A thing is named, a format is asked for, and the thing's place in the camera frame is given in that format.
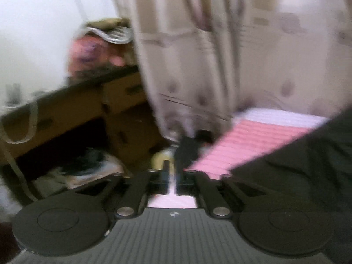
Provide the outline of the black garment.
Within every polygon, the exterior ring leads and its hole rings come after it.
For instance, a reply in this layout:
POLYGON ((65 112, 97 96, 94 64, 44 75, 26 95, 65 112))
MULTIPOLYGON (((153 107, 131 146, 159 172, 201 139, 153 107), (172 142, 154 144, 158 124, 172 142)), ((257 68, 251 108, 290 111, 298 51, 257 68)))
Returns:
POLYGON ((330 212, 335 232, 325 254, 335 263, 351 263, 351 108, 231 174, 330 212))

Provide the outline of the clothes pile under desk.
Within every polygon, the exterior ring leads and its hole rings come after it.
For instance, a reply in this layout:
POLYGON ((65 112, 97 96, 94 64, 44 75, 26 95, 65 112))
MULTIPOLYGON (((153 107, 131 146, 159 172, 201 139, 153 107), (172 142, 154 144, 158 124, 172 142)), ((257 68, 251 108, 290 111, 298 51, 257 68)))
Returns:
POLYGON ((33 184, 41 196, 48 197, 115 173, 125 173, 125 166, 117 157, 101 150, 89 149, 69 157, 33 184))

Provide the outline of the pink purple checked bed sheet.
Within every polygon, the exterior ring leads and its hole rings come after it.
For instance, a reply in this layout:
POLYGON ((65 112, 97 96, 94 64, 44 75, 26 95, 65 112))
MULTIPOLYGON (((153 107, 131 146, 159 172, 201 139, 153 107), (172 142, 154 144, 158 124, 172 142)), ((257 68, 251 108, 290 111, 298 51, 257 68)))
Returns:
MULTIPOLYGON (((189 165, 211 179, 219 179, 231 169, 271 153, 328 121, 328 118, 309 114, 266 108, 250 108, 233 119, 233 128, 214 145, 201 146, 200 154, 189 165)), ((175 147, 169 147, 152 157, 152 168, 161 170, 165 161, 168 192, 151 196, 152 208, 190 209, 196 207, 193 197, 177 196, 175 192, 175 147)))

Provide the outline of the brown wooden drawer desk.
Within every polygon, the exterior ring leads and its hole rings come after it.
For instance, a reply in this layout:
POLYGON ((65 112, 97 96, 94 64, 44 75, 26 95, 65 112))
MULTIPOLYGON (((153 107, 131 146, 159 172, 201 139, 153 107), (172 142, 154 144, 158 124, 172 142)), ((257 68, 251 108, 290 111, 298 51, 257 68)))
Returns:
POLYGON ((103 117, 113 138, 112 151, 134 162, 164 142, 154 122, 138 67, 124 67, 45 93, 1 114, 15 159, 92 119, 103 117))

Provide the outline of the pink bag on desk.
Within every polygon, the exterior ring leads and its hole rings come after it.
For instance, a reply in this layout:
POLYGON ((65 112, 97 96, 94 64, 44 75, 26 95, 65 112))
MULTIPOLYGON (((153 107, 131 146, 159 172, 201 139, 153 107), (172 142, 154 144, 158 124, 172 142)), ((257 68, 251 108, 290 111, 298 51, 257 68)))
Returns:
POLYGON ((126 54, 130 44, 113 44, 97 35, 76 38, 70 46, 67 70, 71 76, 95 70, 106 65, 127 65, 126 54))

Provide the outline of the beige leaf pattern curtain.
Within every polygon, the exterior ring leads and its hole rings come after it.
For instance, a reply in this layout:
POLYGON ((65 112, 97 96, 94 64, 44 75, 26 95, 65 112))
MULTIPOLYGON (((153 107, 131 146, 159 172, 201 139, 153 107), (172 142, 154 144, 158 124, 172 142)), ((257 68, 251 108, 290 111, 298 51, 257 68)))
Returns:
POLYGON ((220 136, 251 108, 351 104, 351 0, 115 0, 161 135, 220 136))

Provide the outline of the olive cloth with white band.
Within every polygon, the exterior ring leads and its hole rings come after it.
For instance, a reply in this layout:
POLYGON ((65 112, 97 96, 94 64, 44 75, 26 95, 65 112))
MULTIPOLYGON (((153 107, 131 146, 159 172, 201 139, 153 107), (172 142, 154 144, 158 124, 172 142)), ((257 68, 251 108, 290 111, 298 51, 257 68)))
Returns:
POLYGON ((88 22, 81 29, 82 33, 93 33, 111 44, 125 45, 133 41, 130 22, 125 18, 106 18, 88 22))

